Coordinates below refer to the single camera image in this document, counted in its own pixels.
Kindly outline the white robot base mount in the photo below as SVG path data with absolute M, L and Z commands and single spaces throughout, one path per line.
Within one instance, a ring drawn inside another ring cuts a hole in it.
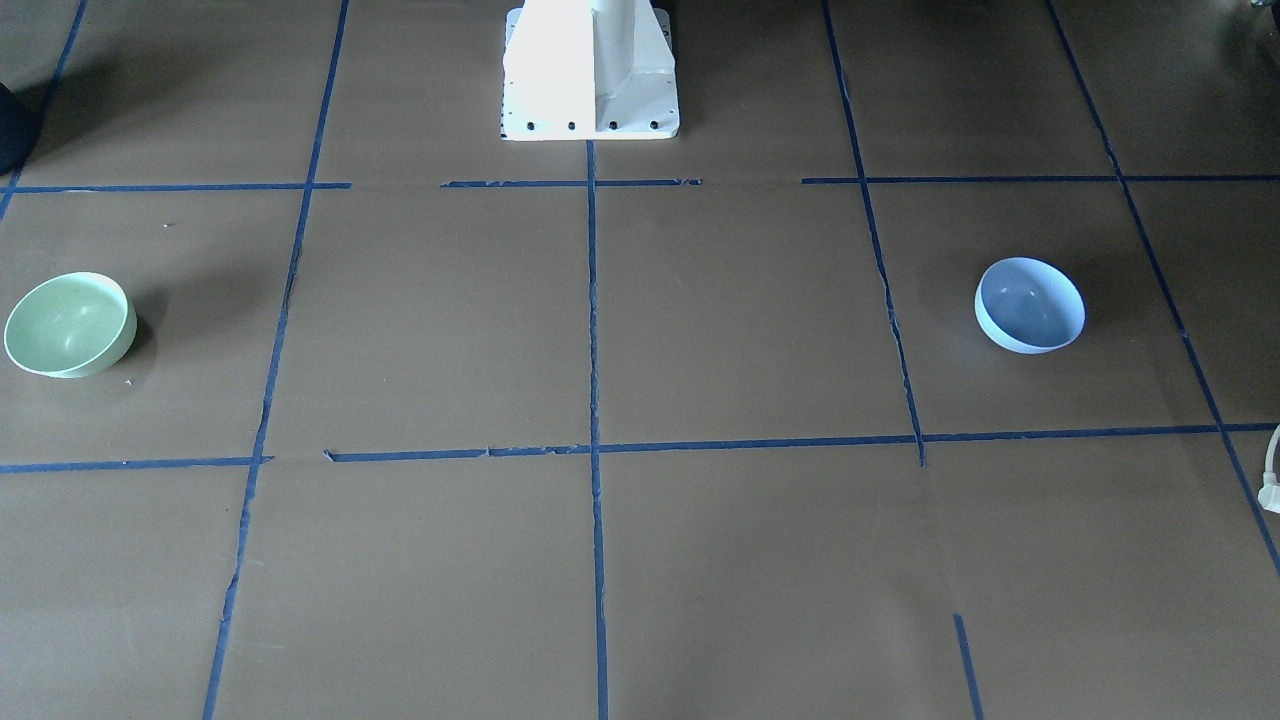
M 506 15 L 502 68 L 506 141 L 680 132 L 672 22 L 650 1 L 525 1 Z

